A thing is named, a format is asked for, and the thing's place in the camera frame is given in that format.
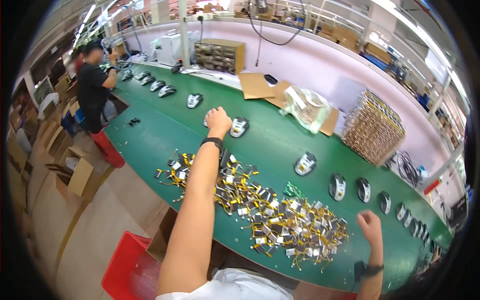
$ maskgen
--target white shirt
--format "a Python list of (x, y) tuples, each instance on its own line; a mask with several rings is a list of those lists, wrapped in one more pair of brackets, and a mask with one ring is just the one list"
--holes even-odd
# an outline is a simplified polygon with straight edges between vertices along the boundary
[(160, 295), (155, 300), (293, 300), (281, 286), (261, 276), (239, 269), (224, 269), (191, 293), (175, 292)]

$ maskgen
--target pink wall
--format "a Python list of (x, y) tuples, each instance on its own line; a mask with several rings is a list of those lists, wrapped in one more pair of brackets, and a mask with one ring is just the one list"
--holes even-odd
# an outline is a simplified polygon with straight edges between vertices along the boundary
[[(148, 49), (150, 41), (174, 28), (178, 28), (178, 23), (150, 27), (149, 33), (144, 29), (137, 30), (142, 48)], [(188, 30), (200, 30), (200, 23), (189, 23)], [(280, 43), (288, 40), (292, 33), (264, 26), (263, 35)], [(124, 37), (130, 49), (138, 49), (132, 33), (124, 34)], [(405, 95), (398, 83), (385, 78), (388, 76), (380, 69), (369, 67), (368, 62), (360, 56), (351, 57), (343, 53), (343, 48), (337, 44), (322, 39), (324, 44), (304, 36), (296, 36), (285, 46), (262, 41), (256, 67), (259, 37), (250, 24), (204, 22), (203, 37), (246, 43), (247, 70), (270, 74), (278, 80), (310, 88), (335, 107), (350, 107), (361, 87), (366, 86), (400, 115), (407, 133), (400, 150), (407, 151), (415, 164), (425, 166), (433, 174), (450, 157), (448, 149), (426, 119), (426, 112), (419, 109), (416, 100)]]

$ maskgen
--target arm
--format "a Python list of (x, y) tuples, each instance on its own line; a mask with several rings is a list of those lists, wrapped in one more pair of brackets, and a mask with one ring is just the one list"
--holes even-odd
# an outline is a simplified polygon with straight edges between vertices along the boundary
[[(382, 225), (380, 218), (371, 210), (357, 215), (365, 239), (370, 244), (369, 265), (379, 266), (384, 263), (384, 245), (382, 241)], [(357, 300), (377, 300), (383, 283), (383, 270), (372, 277), (367, 277), (360, 284)]]
[[(112, 66), (115, 67), (117, 65), (117, 52), (115, 51), (115, 49), (112, 49), (112, 53), (108, 55), (108, 60), (110, 61)], [(116, 83), (117, 83), (117, 70), (111, 69), (108, 72), (108, 77), (103, 82), (102, 87), (114, 88)]]
[[(212, 109), (206, 121), (208, 137), (223, 139), (232, 120), (223, 108)], [(215, 219), (214, 187), (220, 151), (213, 142), (203, 144), (195, 155), (177, 220), (160, 269), (158, 295), (190, 293), (207, 282)]]

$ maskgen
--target wrist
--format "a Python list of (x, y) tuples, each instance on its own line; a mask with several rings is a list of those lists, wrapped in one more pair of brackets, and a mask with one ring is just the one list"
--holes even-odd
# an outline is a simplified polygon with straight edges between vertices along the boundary
[(222, 132), (222, 131), (215, 130), (215, 129), (210, 129), (207, 137), (217, 137), (220, 140), (223, 140), (223, 138), (225, 137), (225, 134), (226, 134), (226, 132)]
[(368, 263), (371, 265), (381, 265), (384, 263), (384, 247), (380, 244), (370, 245), (370, 258)]

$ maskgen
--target stack of batteries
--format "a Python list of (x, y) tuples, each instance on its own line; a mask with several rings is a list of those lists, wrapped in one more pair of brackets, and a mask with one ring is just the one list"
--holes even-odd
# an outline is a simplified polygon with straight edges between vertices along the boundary
[(405, 139), (399, 115), (371, 90), (359, 96), (345, 118), (342, 141), (375, 166), (381, 166)]
[[(194, 159), (193, 154), (179, 154), (178, 161), (167, 162), (171, 170), (157, 169), (155, 177), (167, 173), (173, 182), (160, 183), (176, 185), (184, 192)], [(285, 254), (294, 257), (292, 267), (296, 265), (298, 269), (299, 262), (304, 260), (314, 264), (332, 261), (337, 247), (348, 238), (347, 222), (321, 202), (308, 203), (303, 192), (290, 182), (284, 190), (287, 197), (279, 201), (273, 189), (256, 181), (247, 182), (255, 174), (258, 174), (256, 166), (241, 163), (224, 150), (214, 192), (215, 203), (228, 215), (238, 215), (251, 222), (250, 226), (242, 227), (252, 230), (251, 240), (254, 239), (255, 244), (251, 248), (272, 256), (279, 247), (285, 247)]]

